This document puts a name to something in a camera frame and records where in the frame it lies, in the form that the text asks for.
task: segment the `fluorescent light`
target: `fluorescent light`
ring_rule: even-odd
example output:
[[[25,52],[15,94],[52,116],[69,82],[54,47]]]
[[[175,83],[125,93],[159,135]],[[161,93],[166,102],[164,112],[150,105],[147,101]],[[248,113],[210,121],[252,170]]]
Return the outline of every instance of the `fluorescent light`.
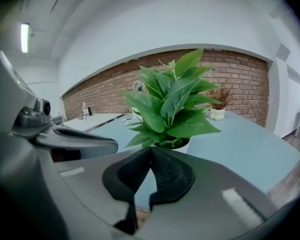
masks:
[[[29,37],[29,24],[21,24],[21,50],[24,54],[28,53],[28,37]]]

